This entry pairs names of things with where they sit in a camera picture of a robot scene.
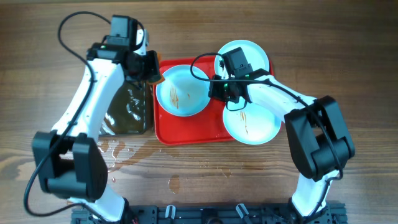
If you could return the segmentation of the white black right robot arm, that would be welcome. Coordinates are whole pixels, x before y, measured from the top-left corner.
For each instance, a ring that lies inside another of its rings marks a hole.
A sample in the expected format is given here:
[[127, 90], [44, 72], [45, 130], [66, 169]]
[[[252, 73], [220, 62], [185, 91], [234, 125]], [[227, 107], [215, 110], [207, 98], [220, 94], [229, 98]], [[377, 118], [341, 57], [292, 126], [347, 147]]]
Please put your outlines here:
[[343, 168], [355, 154], [335, 99], [297, 93], [264, 69], [239, 78], [215, 75], [210, 80], [209, 96], [227, 103], [237, 103], [242, 98], [284, 122], [290, 155], [300, 173], [291, 204], [302, 221], [319, 217], [331, 183], [343, 178]]

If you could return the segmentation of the light blue plate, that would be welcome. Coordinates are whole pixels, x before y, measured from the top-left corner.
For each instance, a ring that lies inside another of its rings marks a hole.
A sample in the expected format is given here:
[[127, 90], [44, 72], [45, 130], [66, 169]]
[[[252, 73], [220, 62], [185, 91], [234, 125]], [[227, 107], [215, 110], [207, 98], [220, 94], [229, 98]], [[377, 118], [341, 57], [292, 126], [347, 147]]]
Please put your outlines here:
[[[267, 54], [260, 46], [249, 40], [233, 40], [222, 46], [218, 53], [222, 55], [238, 47], [242, 48], [245, 58], [247, 62], [251, 64], [254, 72], [256, 70], [263, 69], [271, 74], [270, 61]], [[221, 57], [217, 55], [214, 62], [215, 75], [221, 76], [221, 79], [224, 80], [228, 78], [228, 74], [225, 68], [221, 68], [220, 61]]]
[[254, 103], [248, 103], [245, 108], [229, 106], [223, 110], [223, 124], [227, 132], [237, 141], [260, 145], [274, 139], [278, 134], [282, 121], [268, 109]]
[[189, 65], [166, 69], [165, 80], [155, 88], [156, 98], [166, 112], [187, 117], [203, 111], [210, 102], [210, 83], [205, 72]]

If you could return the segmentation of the orange green sponge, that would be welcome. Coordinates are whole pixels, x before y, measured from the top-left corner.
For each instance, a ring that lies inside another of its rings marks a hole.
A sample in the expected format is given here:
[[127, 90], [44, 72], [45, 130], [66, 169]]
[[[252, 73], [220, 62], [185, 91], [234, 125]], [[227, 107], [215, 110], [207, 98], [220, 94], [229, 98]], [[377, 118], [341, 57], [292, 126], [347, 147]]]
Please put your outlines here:
[[151, 50], [148, 51], [147, 56], [149, 57], [149, 77], [147, 82], [151, 85], [162, 83], [165, 78], [160, 72], [161, 55]]

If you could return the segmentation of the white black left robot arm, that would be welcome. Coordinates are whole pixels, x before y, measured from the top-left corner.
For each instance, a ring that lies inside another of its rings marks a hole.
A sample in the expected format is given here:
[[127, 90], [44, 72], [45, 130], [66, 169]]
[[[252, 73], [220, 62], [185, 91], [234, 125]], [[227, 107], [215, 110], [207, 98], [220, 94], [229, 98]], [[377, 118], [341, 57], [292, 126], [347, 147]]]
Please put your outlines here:
[[154, 50], [128, 45], [93, 44], [85, 74], [66, 112], [52, 130], [37, 132], [32, 141], [36, 168], [24, 192], [27, 213], [35, 179], [43, 192], [81, 206], [90, 220], [131, 223], [128, 201], [108, 184], [108, 168], [97, 147], [101, 123], [117, 91], [125, 82], [154, 83], [161, 78]]

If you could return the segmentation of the light blue plate top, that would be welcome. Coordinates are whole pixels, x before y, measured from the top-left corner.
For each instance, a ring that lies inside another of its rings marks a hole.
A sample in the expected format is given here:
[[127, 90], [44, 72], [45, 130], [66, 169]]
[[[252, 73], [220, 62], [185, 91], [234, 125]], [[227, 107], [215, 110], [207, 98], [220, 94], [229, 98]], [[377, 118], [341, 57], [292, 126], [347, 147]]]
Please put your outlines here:
[[[260, 46], [249, 40], [233, 40], [222, 46], [218, 53], [222, 55], [238, 47], [242, 48], [245, 58], [247, 62], [251, 64], [254, 72], [256, 70], [263, 69], [271, 74], [270, 61], [267, 54]], [[217, 55], [214, 62], [215, 75], [221, 76], [221, 79], [224, 80], [228, 78], [228, 74], [225, 68], [221, 68], [220, 61], [221, 57]]]

